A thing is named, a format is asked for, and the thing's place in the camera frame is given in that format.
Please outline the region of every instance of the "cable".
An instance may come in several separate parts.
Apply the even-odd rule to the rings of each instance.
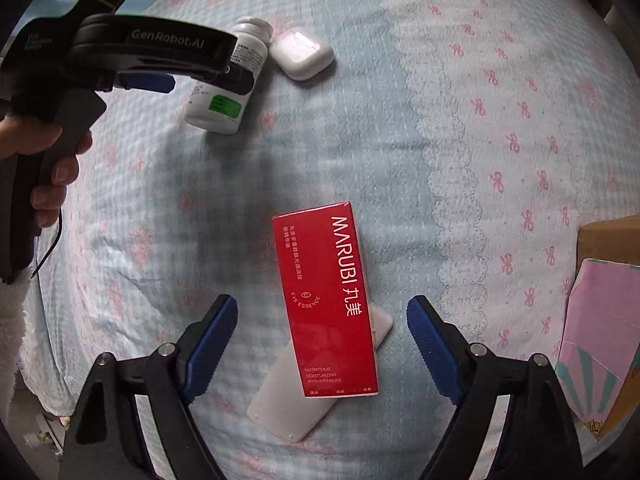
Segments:
[[[49,250],[47,251],[47,254],[44,255],[44,258],[41,259],[40,263],[37,265],[36,270],[33,271],[33,274],[31,275],[31,278],[34,278],[35,275],[38,273],[38,271],[40,270],[40,267],[42,267],[42,265],[44,264],[44,262],[47,261],[47,258],[49,257],[49,255],[51,254],[51,251],[53,251],[53,249],[56,248],[56,245],[58,244],[58,242],[60,241],[60,237],[62,236],[62,209],[60,210],[60,213],[58,215],[58,234],[56,235],[56,239],[53,240],[53,243],[51,245],[51,247],[49,248]]]

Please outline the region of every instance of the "white fluffy fabric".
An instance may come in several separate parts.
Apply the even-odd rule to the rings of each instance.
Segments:
[[[6,425],[14,396],[18,350],[24,337],[22,304],[29,288],[29,269],[11,285],[0,281],[0,420]]]

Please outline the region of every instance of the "colorful card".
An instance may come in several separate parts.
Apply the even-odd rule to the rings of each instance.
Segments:
[[[639,298],[640,267],[591,259],[583,261],[569,295],[556,374],[572,410],[597,438],[610,429],[607,418],[623,387],[635,384]],[[640,400],[640,388],[633,388],[622,396],[628,409],[618,405],[616,419]]]

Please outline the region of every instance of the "light blue bedding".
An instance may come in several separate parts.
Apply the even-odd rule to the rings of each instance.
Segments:
[[[160,0],[149,13],[303,25],[337,63],[306,84],[268,63],[230,137],[184,123],[186,78],[169,95],[105,97],[62,240],[31,290],[27,384],[68,415],[100,352],[148,354],[224,292],[238,328],[192,411],[231,480],[418,478],[451,408],[407,301],[427,295],[498,354],[557,359],[578,226],[640,205],[631,63],[580,0]],[[291,446],[245,416],[289,339],[270,221],[340,200],[353,203],[370,298],[395,326],[378,351],[380,394],[340,400]]]

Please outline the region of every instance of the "finger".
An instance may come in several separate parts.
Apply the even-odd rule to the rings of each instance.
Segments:
[[[51,227],[58,220],[60,209],[43,209],[36,211],[36,224],[38,227]]]
[[[50,148],[62,127],[45,124],[35,117],[9,116],[0,121],[0,160],[21,153],[33,155]]]
[[[57,209],[65,198],[65,186],[38,186],[31,191],[31,205],[34,209]]]
[[[94,145],[94,138],[92,137],[91,130],[84,134],[84,137],[80,140],[78,147],[76,148],[76,155],[82,155],[89,151],[91,146]]]
[[[51,181],[57,186],[67,186],[78,178],[80,167],[75,156],[66,156],[55,163],[51,170]]]

